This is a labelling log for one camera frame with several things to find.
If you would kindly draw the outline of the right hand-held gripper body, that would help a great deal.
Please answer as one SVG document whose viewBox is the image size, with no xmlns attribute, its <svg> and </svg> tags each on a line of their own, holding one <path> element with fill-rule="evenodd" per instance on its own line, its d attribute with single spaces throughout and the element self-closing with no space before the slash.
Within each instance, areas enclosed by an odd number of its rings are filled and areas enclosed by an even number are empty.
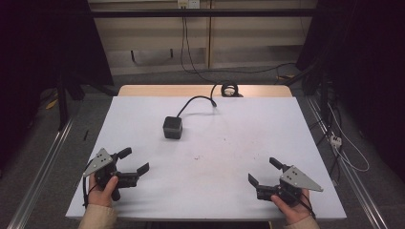
<svg viewBox="0 0 405 229">
<path fill-rule="evenodd" d="M 292 206 L 301 200 L 303 189 L 316 192 L 324 191 L 318 183 L 295 166 L 277 164 L 276 168 L 283 172 L 279 178 L 280 183 L 275 186 L 266 186 L 255 181 L 257 199 L 270 200 L 271 196 L 277 196 L 287 205 Z"/>
</svg>

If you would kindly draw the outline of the black horizontal frame bar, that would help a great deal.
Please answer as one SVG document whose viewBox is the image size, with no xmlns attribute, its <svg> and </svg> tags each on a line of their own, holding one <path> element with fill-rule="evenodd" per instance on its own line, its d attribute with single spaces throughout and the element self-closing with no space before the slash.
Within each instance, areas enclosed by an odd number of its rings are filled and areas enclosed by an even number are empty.
<svg viewBox="0 0 405 229">
<path fill-rule="evenodd" d="M 315 9 L 199 9 L 199 10 L 95 10 L 97 18 L 124 17 L 308 17 L 319 14 Z"/>
</svg>

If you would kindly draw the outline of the white wall socket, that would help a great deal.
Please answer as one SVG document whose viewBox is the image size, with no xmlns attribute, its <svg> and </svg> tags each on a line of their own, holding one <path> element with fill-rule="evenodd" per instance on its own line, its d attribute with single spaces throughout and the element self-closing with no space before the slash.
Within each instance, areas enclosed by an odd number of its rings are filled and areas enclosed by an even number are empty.
<svg viewBox="0 0 405 229">
<path fill-rule="evenodd" d="M 199 9 L 201 7 L 200 0 L 177 0 L 179 9 Z"/>
</svg>

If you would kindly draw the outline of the black metal stand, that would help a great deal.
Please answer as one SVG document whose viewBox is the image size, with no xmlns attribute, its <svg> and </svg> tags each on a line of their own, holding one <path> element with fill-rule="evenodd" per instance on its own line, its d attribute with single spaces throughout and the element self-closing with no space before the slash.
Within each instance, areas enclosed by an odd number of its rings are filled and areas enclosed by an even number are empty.
<svg viewBox="0 0 405 229">
<path fill-rule="evenodd" d="M 58 97 L 58 109 L 59 109 L 59 127 L 58 130 L 62 131 L 69 120 L 69 111 L 66 99 L 66 92 L 63 83 L 63 73 L 59 74 L 56 81 L 57 97 Z"/>
</svg>

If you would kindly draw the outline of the black cube power adapter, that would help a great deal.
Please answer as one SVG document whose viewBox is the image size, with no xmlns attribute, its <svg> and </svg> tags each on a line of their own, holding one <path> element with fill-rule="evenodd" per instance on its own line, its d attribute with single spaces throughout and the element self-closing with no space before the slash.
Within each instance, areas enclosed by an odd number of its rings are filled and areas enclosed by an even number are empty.
<svg viewBox="0 0 405 229">
<path fill-rule="evenodd" d="M 182 134 L 181 118 L 176 116 L 167 116 L 163 123 L 163 133 L 166 138 L 180 139 Z"/>
</svg>

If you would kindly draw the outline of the aluminium floor rail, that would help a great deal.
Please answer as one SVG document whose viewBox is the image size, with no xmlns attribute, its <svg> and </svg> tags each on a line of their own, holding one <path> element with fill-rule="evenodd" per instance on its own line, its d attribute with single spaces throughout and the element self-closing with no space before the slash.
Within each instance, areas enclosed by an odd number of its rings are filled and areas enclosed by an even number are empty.
<svg viewBox="0 0 405 229">
<path fill-rule="evenodd" d="M 345 152 L 339 153 L 336 147 L 333 147 L 332 151 L 340 160 L 341 171 L 345 174 L 373 229 L 389 229 L 373 198 L 358 176 L 358 170 L 346 158 Z"/>
<path fill-rule="evenodd" d="M 40 194 L 44 185 L 51 174 L 51 170 L 61 152 L 61 149 L 66 141 L 67 136 L 72 129 L 75 119 L 70 117 L 64 124 L 63 128 L 57 132 L 53 144 L 46 154 L 46 157 L 41 164 L 33 182 L 31 183 L 27 193 L 22 198 L 19 206 L 14 213 L 11 222 L 7 229 L 25 229 L 27 222 L 32 214 L 35 204 L 39 200 Z"/>
</svg>

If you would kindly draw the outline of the person's left hand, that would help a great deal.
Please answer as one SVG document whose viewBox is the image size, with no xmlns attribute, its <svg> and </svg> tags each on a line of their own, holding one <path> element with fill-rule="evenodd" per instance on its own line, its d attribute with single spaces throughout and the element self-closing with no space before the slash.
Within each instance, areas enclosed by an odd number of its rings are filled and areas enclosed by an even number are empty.
<svg viewBox="0 0 405 229">
<path fill-rule="evenodd" d="M 117 183 L 118 177 L 113 176 L 104 188 L 99 187 L 96 183 L 95 175 L 91 174 L 89 178 L 88 202 L 93 205 L 111 207 L 112 193 L 115 191 Z"/>
</svg>

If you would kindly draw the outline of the black curtain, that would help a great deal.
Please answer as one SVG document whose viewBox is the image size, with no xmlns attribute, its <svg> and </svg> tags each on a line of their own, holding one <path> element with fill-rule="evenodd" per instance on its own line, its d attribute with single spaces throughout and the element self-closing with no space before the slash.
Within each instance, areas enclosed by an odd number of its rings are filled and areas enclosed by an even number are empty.
<svg viewBox="0 0 405 229">
<path fill-rule="evenodd" d="M 296 67 L 303 70 L 331 36 L 335 90 L 382 160 L 405 182 L 405 0 L 318 0 Z"/>
<path fill-rule="evenodd" d="M 0 0 L 0 167 L 36 115 L 40 95 L 62 84 L 111 85 L 89 0 Z"/>
</svg>

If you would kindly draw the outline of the person's right hand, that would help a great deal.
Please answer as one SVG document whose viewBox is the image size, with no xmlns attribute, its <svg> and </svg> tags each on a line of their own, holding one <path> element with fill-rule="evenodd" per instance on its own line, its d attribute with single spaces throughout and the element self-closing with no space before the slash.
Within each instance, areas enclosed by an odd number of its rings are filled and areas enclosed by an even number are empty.
<svg viewBox="0 0 405 229">
<path fill-rule="evenodd" d="M 270 199 L 285 215 L 286 225 L 288 223 L 294 223 L 308 216 L 311 216 L 310 211 L 301 204 L 298 204 L 294 207 L 289 207 L 285 202 L 283 202 L 279 197 L 275 195 L 271 196 Z"/>
</svg>

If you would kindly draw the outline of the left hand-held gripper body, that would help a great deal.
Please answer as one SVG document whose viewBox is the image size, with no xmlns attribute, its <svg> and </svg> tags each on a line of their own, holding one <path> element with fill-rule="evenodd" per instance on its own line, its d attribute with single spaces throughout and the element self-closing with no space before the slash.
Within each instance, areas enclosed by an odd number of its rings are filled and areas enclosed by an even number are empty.
<svg viewBox="0 0 405 229">
<path fill-rule="evenodd" d="M 120 200 L 120 188 L 136 187 L 140 176 L 137 171 L 132 173 L 122 173 L 117 169 L 117 153 L 110 155 L 104 148 L 101 148 L 96 156 L 91 159 L 85 167 L 83 178 L 94 174 L 96 183 L 104 188 L 109 179 L 113 176 L 118 177 L 118 183 L 115 191 L 112 193 L 112 200 Z"/>
</svg>

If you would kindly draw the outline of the black tape roll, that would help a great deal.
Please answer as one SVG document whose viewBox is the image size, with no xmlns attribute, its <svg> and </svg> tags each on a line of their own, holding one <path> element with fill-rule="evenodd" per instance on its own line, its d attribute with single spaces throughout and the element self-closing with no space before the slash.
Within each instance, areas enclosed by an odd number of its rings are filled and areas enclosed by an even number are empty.
<svg viewBox="0 0 405 229">
<path fill-rule="evenodd" d="M 238 85 L 233 82 L 225 82 L 221 87 L 221 94 L 222 97 L 242 97 Z"/>
</svg>

